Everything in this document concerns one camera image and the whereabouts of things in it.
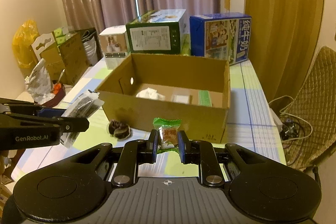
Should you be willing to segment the green white medicine box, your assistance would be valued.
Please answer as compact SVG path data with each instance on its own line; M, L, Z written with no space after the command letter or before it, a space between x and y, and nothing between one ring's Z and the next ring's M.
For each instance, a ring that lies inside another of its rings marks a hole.
M212 100L210 92L207 90L200 90L198 92L198 104L200 106L212 107Z

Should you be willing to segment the white cloth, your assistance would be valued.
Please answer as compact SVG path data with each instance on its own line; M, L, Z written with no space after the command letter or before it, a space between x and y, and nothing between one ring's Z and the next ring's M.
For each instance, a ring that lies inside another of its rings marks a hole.
M150 100L157 100L157 101L165 101L165 96L162 94L159 94L157 90L152 88L146 88L141 90L136 94L137 98L144 98L144 99L150 99Z

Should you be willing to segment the brown curtain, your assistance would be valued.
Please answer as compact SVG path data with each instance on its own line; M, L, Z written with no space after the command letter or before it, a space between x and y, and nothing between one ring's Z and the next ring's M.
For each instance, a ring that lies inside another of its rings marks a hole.
M245 0L252 16L249 59L267 100L295 97L318 42L324 0Z

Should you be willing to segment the silver foil sachet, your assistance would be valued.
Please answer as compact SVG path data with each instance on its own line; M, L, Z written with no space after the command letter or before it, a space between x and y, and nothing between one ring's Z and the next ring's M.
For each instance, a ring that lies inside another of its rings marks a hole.
M100 100L98 97L98 92L86 90L65 110L62 117L88 119L104 104L104 101ZM79 131L63 133L60 137L60 143L66 148L71 148L79 134Z

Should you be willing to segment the yellow plastic bag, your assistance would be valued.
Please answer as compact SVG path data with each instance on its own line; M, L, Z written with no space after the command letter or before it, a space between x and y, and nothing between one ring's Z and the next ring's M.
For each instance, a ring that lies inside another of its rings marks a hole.
M37 23L34 20L25 21L13 37L12 49L19 70L23 77L31 74L38 63L32 44L39 37Z

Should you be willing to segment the green candy packet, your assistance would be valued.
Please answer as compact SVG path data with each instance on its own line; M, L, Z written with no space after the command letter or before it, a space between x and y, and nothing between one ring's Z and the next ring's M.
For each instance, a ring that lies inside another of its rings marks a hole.
M154 118L153 126L159 132L160 139L157 153L178 152L178 130L181 123L181 119Z

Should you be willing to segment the dark red tray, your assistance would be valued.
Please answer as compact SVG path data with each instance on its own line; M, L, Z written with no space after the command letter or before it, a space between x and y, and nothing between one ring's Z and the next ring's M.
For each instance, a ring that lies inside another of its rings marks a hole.
M47 102L43 103L42 106L46 107L55 107L57 106L62 99L66 96L66 89L62 83L58 83L54 85L54 89L52 91L54 97Z

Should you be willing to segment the brown cardboard carton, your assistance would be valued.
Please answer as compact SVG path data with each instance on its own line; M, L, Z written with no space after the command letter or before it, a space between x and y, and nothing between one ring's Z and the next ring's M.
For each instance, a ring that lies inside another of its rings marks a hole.
M89 61L78 32L72 33L64 43L57 45L52 33L38 36L31 44L38 60L45 60L45 67L53 81L74 86L89 67Z

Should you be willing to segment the blue milk carton box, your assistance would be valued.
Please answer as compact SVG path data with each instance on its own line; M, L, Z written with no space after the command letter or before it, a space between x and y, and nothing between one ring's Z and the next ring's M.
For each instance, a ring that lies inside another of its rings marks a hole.
M234 65L248 59L252 17L240 12L190 17L191 54Z

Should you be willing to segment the white plastic bag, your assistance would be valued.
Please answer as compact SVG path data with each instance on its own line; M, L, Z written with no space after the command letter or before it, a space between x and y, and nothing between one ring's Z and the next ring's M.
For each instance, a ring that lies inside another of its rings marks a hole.
M25 78L25 87L34 101L40 105L54 98L53 84L46 68L45 59L41 58L31 74Z

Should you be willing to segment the clear plastic case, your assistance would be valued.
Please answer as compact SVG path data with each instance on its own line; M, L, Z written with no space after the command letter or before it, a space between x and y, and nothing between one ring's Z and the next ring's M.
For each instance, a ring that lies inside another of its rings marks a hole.
M183 95L183 94L173 94L172 101L175 103L183 103L183 104L190 104L191 96L190 95Z

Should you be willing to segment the checkered bed sheet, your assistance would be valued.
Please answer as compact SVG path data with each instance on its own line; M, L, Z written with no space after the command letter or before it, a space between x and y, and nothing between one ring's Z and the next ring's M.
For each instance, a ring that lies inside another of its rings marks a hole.
M231 66L230 77L231 108L224 137L217 146L223 147L226 143L237 143L285 164L278 129L251 62L244 61ZM60 144L25 150L11 173L12 179L18 181L33 170L100 143L112 143L114 147L121 147L125 144L124 141L119 141L109 135L107 129L108 118L103 109L99 109L89 118L89 129L78 135L71 148ZM196 165L182 164L177 153L165 152L158 155L156 163L141 165L138 174L144 177L187 177L195 176L197 171Z

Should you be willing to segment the green milk carton box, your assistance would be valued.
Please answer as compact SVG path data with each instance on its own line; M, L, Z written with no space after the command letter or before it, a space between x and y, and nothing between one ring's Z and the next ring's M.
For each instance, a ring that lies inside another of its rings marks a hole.
M126 24L131 53L181 53L187 35L185 9L149 11Z

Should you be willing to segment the quilted beige chair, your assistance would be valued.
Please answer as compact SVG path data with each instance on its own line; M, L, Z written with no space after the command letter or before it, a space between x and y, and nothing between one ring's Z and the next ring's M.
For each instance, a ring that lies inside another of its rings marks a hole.
M288 166L306 170L335 145L335 51L324 46L286 113L302 120L304 133L285 146Z

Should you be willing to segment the brown cardboard box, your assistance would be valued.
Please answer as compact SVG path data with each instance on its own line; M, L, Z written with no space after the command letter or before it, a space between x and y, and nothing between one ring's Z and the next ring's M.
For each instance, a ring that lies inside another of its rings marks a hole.
M165 101L137 98L146 88L157 90ZM190 139L220 143L231 103L230 66L205 57L135 53L96 90L109 120L151 131L154 118L181 119L180 129ZM212 107L198 104L200 90L210 92ZM190 104L173 102L173 94L190 95Z

